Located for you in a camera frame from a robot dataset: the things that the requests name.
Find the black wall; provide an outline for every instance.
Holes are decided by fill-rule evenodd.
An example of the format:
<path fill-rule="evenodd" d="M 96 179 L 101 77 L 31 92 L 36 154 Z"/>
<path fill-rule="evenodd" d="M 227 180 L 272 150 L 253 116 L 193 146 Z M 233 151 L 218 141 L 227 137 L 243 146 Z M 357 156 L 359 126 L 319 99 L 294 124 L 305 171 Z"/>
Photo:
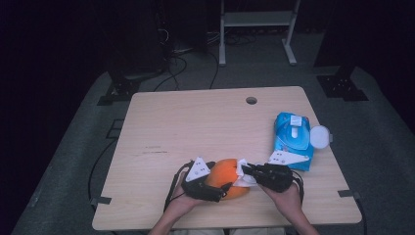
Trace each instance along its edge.
<path fill-rule="evenodd" d="M 363 68 L 415 132 L 414 42 L 413 1 L 338 0 L 315 66 Z"/>
<path fill-rule="evenodd" d="M 113 2 L 117 2 L 120 12 L 123 3 L 135 1 Z M 147 7 L 150 2 L 135 3 Z M 155 40 L 155 23 L 153 34 L 146 32 L 144 36 L 134 34 L 134 29 L 127 33 L 125 24 L 119 32 L 111 31 L 109 24 L 122 24 L 126 19 L 114 21 L 114 14 L 98 16 L 103 6 L 92 8 L 91 3 L 9 0 L 0 7 L 0 234 L 9 234 L 14 228 L 85 94 L 107 70 L 108 60 L 119 55 L 117 49 L 124 51 L 123 56 L 136 62 L 131 64 L 141 66 L 140 69 L 153 65 L 143 66 L 143 62 L 153 62 L 155 58 L 134 58 L 151 55 L 137 53 L 143 45 L 151 52 L 161 53 L 160 48 L 154 47 L 160 44 Z M 131 21 L 140 22 L 140 17 L 150 16 L 149 9 L 135 7 L 143 14 L 129 16 Z M 142 24 L 144 30 L 151 25 Z M 142 43 L 132 45 L 131 41 L 140 36 L 138 41 Z"/>

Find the metal shelf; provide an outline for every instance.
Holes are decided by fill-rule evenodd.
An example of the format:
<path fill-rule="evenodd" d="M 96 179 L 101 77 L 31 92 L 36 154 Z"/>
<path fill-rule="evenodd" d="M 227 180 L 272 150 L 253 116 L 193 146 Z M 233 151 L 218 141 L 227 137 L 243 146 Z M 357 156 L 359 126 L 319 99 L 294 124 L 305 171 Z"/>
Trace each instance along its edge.
<path fill-rule="evenodd" d="M 224 26 L 290 25 L 292 11 L 225 13 Z"/>

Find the person's right hand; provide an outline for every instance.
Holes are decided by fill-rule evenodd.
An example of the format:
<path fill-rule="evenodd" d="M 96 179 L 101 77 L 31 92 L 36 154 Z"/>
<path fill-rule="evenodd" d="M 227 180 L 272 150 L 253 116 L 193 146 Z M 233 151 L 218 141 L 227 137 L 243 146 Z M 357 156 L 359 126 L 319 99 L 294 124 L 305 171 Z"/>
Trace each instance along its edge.
<path fill-rule="evenodd" d="M 272 199 L 278 211 L 293 224 L 299 234 L 314 235 L 317 230 L 310 224 L 301 208 L 300 192 L 297 184 L 293 183 L 283 193 L 277 193 L 267 187 L 260 188 Z"/>

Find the white lid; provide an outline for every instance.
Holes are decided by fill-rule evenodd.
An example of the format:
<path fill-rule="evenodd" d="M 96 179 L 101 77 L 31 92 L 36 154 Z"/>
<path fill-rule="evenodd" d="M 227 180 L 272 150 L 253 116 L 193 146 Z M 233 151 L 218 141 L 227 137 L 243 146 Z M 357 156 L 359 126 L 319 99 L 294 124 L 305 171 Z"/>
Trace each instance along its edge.
<path fill-rule="evenodd" d="M 326 126 L 317 125 L 311 128 L 310 143 L 316 149 L 324 149 L 330 144 L 330 131 Z"/>

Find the white shelf frame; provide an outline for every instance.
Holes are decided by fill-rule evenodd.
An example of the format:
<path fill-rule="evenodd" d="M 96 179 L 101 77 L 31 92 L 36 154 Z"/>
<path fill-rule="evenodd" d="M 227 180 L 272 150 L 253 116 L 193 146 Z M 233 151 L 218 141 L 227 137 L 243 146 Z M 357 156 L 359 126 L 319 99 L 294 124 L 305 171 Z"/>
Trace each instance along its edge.
<path fill-rule="evenodd" d="M 290 65 L 295 66 L 297 64 L 297 60 L 294 56 L 290 43 L 294 32 L 294 26 L 296 25 L 299 7 L 300 0 L 296 0 L 293 11 L 225 13 L 224 0 L 222 0 L 220 6 L 219 65 L 226 66 L 225 27 L 287 25 L 289 27 L 287 38 L 282 39 L 282 43 Z"/>

